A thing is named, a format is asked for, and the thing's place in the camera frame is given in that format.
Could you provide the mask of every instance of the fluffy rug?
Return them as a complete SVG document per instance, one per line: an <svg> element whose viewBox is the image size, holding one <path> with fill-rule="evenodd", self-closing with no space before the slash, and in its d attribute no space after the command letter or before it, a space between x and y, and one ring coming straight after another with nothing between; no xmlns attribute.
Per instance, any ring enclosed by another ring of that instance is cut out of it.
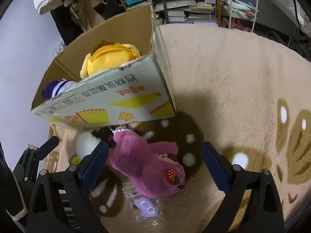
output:
<svg viewBox="0 0 311 233"><path fill-rule="evenodd" d="M252 33L188 24L161 31L178 114L128 127L148 142L176 142L186 187L159 200L163 216L157 225L140 222L122 191L128 179L105 166L90 194L103 225L109 232L201 232L224 197L200 158L204 141L246 170L270 169L288 219L311 189L310 63ZM50 136L61 142L46 159L50 172L69 166L82 132L51 126Z"/></svg>

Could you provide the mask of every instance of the paw print pattern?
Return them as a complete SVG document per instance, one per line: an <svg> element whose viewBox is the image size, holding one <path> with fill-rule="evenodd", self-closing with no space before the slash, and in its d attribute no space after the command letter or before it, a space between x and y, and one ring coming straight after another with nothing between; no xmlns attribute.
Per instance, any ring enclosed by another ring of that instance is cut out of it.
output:
<svg viewBox="0 0 311 233"><path fill-rule="evenodd" d="M250 147L229 147L223 155L234 165L238 164L246 171L261 172L262 169L271 169L272 161L267 154L259 149Z"/></svg>
<svg viewBox="0 0 311 233"><path fill-rule="evenodd" d="M114 217L122 210L122 181L108 166L101 171L90 193L90 200L93 211L100 216Z"/></svg>
<svg viewBox="0 0 311 233"><path fill-rule="evenodd" d="M203 134L188 114L178 112L175 117L169 119L129 124L129 128L145 138L148 143L175 142L179 148L178 161L184 167L186 180L200 169Z"/></svg>
<svg viewBox="0 0 311 233"><path fill-rule="evenodd" d="M45 169L47 169L49 172L56 172L58 161L59 161L59 153L56 151L52 151L45 158Z"/></svg>
<svg viewBox="0 0 311 233"><path fill-rule="evenodd" d="M287 130L290 123L290 112L287 102L280 98L277 101L277 132L276 132L276 151L280 152L285 146Z"/></svg>
<svg viewBox="0 0 311 233"><path fill-rule="evenodd" d="M302 109L290 131L286 159L287 181L302 184L311 179L311 112Z"/></svg>

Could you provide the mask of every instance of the purple plush toy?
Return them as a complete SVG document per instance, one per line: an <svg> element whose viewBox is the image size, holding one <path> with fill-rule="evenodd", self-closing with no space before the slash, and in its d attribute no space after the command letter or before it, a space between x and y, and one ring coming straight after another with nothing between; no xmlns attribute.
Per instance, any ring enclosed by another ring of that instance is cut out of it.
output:
<svg viewBox="0 0 311 233"><path fill-rule="evenodd" d="M109 149L107 164L130 177L139 193L159 198L183 188L185 171L178 163L175 143L148 144L126 127L117 128L113 139L117 145Z"/></svg>

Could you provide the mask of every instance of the white shelf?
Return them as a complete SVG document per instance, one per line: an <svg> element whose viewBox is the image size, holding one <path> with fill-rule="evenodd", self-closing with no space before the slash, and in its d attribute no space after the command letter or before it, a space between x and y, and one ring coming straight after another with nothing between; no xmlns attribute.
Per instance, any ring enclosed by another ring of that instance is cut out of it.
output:
<svg viewBox="0 0 311 233"><path fill-rule="evenodd" d="M240 19L243 19L243 20L248 20L248 21L252 21L252 22L255 22L257 18L253 18L253 17L248 17L247 19L245 19L244 17L242 17L241 15L239 15L238 13L234 13L234 12L231 12L230 11L227 11L225 8L224 10L227 12L228 16L230 17L234 17L234 18L240 18Z"/></svg>

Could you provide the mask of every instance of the yellow graphic on box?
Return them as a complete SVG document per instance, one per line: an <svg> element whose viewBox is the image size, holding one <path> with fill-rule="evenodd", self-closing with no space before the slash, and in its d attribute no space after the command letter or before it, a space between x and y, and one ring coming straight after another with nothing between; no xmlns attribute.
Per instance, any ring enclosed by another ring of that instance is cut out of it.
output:
<svg viewBox="0 0 311 233"><path fill-rule="evenodd" d="M51 118L48 120L48 122L50 122L50 123L62 123L62 121L58 117Z"/></svg>
<svg viewBox="0 0 311 233"><path fill-rule="evenodd" d="M119 120L122 121L129 121L134 119L135 117L131 113L125 113L125 112L120 112L120 115L118 117Z"/></svg>
<svg viewBox="0 0 311 233"><path fill-rule="evenodd" d="M125 99L118 102L109 103L109 105L120 106L130 109L137 109L145 104L151 103L161 97L160 93L140 95L133 98Z"/></svg>
<svg viewBox="0 0 311 233"><path fill-rule="evenodd" d="M72 123L109 124L108 112L105 109L87 109L75 113L75 116L65 118Z"/></svg>
<svg viewBox="0 0 311 233"><path fill-rule="evenodd" d="M170 101L165 102L164 104L156 107L155 109L149 112L153 116L160 117L173 117L175 116L174 109L170 103Z"/></svg>
<svg viewBox="0 0 311 233"><path fill-rule="evenodd" d="M71 127L71 128L68 128L69 130L73 130L77 127L76 125L74 125L72 123L67 124L67 126Z"/></svg>
<svg viewBox="0 0 311 233"><path fill-rule="evenodd" d="M110 123L108 112L105 109L88 109L76 112L76 115L86 124Z"/></svg>
<svg viewBox="0 0 311 233"><path fill-rule="evenodd" d="M67 120L72 123L85 123L78 116L65 116Z"/></svg>

